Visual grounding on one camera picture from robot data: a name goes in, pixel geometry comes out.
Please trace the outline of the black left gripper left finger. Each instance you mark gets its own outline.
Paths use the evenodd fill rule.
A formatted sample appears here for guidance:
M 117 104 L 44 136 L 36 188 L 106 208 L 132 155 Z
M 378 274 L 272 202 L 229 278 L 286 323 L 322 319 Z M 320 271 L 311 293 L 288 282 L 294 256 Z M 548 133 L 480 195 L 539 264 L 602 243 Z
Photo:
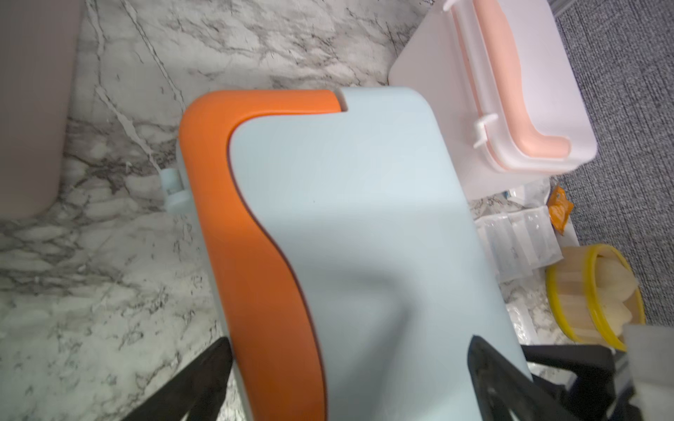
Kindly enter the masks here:
M 127 420 L 215 420 L 225 403 L 233 351 L 221 337 L 158 389 Z

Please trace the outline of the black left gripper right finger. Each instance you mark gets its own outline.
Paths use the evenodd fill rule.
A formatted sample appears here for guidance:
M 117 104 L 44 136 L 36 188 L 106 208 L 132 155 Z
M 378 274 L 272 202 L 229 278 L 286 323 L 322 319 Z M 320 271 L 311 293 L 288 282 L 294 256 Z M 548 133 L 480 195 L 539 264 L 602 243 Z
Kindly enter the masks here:
M 484 420 L 575 420 L 485 339 L 471 338 L 468 369 Z

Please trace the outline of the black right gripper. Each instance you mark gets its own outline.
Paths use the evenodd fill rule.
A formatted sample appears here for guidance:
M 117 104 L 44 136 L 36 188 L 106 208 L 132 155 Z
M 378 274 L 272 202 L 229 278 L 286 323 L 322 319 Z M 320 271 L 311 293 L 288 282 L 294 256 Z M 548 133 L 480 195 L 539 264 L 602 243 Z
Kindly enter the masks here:
M 628 355 L 600 345 L 524 345 L 530 363 L 571 375 L 566 383 L 534 375 L 534 384 L 580 420 L 638 420 Z

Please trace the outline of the clear plastic gauze box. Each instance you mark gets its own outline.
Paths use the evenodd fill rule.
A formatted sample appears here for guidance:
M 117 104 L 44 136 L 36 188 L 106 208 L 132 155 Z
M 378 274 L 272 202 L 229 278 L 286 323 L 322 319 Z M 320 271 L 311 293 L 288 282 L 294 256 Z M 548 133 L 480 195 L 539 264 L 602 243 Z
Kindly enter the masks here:
M 563 259 L 545 206 L 485 216 L 475 225 L 500 283 L 530 277 Z

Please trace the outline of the blue orange medicine box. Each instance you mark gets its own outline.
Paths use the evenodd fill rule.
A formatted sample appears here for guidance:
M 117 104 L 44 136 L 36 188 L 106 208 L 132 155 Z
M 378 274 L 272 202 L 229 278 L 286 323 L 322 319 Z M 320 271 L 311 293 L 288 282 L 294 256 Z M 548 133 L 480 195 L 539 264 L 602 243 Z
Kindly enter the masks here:
M 528 371 L 416 91 L 212 92 L 177 165 L 249 419 L 478 420 L 474 336 Z

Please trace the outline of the white pink medicine chest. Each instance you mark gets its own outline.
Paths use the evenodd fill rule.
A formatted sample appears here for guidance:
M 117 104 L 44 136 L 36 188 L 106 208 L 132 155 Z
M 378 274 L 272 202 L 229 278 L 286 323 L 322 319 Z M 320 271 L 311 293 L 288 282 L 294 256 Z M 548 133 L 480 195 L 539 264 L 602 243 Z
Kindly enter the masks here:
M 434 3 L 388 80 L 426 99 L 470 200 L 572 172 L 597 155 L 545 1 Z

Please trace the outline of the pink white medicine box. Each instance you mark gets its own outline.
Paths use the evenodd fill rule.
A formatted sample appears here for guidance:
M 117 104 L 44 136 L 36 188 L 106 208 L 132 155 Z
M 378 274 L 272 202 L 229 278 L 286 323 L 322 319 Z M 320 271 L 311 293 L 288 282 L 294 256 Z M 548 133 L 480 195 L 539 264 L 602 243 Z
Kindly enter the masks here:
M 1 218 L 47 210 L 61 179 L 81 1 L 1 3 Z

